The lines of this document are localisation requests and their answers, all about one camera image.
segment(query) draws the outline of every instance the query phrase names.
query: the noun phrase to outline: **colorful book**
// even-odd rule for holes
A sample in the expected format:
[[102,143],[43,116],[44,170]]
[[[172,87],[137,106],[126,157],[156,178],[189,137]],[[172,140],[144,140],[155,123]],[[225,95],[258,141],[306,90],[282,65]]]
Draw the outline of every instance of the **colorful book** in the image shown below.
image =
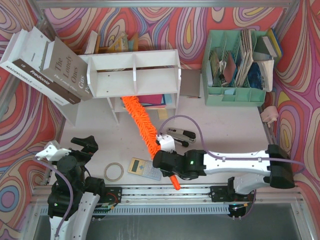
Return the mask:
[[266,35],[269,37],[269,39],[271,40],[273,47],[276,51],[277,57],[274,58],[274,66],[276,67],[277,64],[279,63],[280,59],[282,58],[282,56],[284,55],[284,51],[280,45],[280,42],[278,40],[278,37],[275,33],[275,31],[270,28],[267,32]]
[[43,73],[45,76],[86,101],[93,95],[87,81],[88,64],[58,37],[48,44]]
[[261,36],[258,38],[254,51],[262,54],[269,54],[272,57],[276,58],[277,52],[274,49],[274,46],[268,36]]
[[163,98],[162,94],[138,96],[139,103],[141,104],[161,104],[162,98]]
[[128,52],[128,39],[127,34],[122,32],[120,36],[114,41],[114,43],[108,47],[107,53],[122,53]]

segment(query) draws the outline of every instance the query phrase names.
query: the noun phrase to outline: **desk organizer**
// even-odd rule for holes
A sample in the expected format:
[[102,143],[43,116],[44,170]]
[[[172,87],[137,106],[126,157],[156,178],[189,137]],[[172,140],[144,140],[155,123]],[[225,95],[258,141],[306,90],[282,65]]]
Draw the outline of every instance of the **desk organizer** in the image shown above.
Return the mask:
[[[252,31],[252,49],[255,49],[257,38],[265,36],[265,31]],[[202,61],[202,81],[205,104],[208,106],[233,106],[233,107],[259,107],[265,101],[266,92],[252,88],[246,78],[242,87],[236,87],[234,82],[231,87],[210,87],[207,82],[207,62],[215,48],[220,48],[219,59],[226,59],[228,51],[231,51],[234,59],[237,59],[241,44],[240,30],[211,30],[205,46]],[[225,95],[226,90],[234,89],[233,95]]]

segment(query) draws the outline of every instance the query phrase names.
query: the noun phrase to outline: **blue paper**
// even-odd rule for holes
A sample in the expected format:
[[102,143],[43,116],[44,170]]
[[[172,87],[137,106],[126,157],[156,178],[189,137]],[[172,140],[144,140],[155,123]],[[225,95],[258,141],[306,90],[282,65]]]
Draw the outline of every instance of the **blue paper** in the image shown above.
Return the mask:
[[231,88],[224,91],[224,95],[233,95],[235,94],[235,89]]
[[261,81],[261,71],[258,63],[253,62],[248,72],[248,81],[251,88],[263,89]]

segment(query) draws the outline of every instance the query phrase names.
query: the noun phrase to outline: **colorful swirl pattern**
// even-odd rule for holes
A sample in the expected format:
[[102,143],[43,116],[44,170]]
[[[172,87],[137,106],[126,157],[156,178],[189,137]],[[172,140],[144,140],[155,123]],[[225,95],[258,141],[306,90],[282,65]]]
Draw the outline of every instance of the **colorful swirl pattern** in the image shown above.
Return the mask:
[[[25,0],[0,1],[0,57],[13,33],[31,30],[36,19]],[[0,91],[9,73],[0,69]],[[19,239],[33,188],[44,176],[34,153],[55,139],[61,113],[51,101],[21,82],[0,122],[0,239]]]
[[284,55],[266,104],[278,108],[274,127],[278,143],[291,159],[307,167],[296,180],[320,236],[320,184],[311,177],[320,180],[320,1],[301,0],[279,37]]
[[[178,49],[184,68],[200,69],[209,30],[274,26],[282,8],[52,8],[45,11],[59,36],[79,49],[91,30],[109,46],[125,31],[139,34],[140,50]],[[280,35],[285,52],[276,71],[274,92],[266,103],[276,105],[275,133],[292,158],[304,161],[314,176],[320,171],[320,1],[301,0],[296,16]],[[35,17],[26,0],[0,0],[0,57],[13,33],[30,30]],[[8,73],[0,70],[0,90]],[[21,83],[0,123],[0,239],[18,239],[22,217],[44,169],[32,160],[57,136],[62,115],[51,102]],[[297,176],[314,219],[320,223],[319,186]]]
[[210,29],[250,26],[265,31],[282,8],[177,7],[177,8],[68,8],[46,9],[59,36],[79,49],[91,30],[109,46],[121,32],[139,34],[139,50],[178,49],[181,64],[200,69]]

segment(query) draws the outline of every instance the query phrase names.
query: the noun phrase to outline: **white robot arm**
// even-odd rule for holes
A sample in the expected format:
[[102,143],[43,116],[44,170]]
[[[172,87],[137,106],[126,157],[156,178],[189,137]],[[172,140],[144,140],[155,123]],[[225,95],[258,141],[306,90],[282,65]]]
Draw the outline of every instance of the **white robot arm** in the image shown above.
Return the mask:
[[[216,173],[245,173],[243,176],[229,178],[228,186],[214,187],[211,191],[217,194],[211,197],[213,202],[236,201],[236,199],[239,200],[239,196],[247,196],[253,190],[266,186],[281,189],[295,186],[289,163],[261,160],[268,157],[288,158],[277,145],[269,145],[267,150],[250,153],[211,152],[222,158],[217,159],[203,150],[189,150],[184,155],[177,154],[174,139],[170,135],[159,135],[157,140],[161,145],[161,150],[153,159],[153,167],[160,169],[164,177],[177,175],[184,180],[192,180],[199,176]],[[57,182],[52,186],[52,192],[48,198],[51,240],[86,239],[95,206],[101,196],[106,195],[103,179],[84,178],[84,165],[98,150],[94,137],[73,138],[71,142],[83,146],[83,149],[81,151],[65,149],[61,148],[56,141],[51,141],[43,151],[36,155],[38,160],[47,158],[48,161],[55,163],[58,170],[70,181],[74,191],[74,197],[70,199],[65,182],[56,175]],[[225,157],[235,160],[252,158],[252,160],[234,161],[225,160]],[[59,228],[70,201],[73,201],[71,211]]]

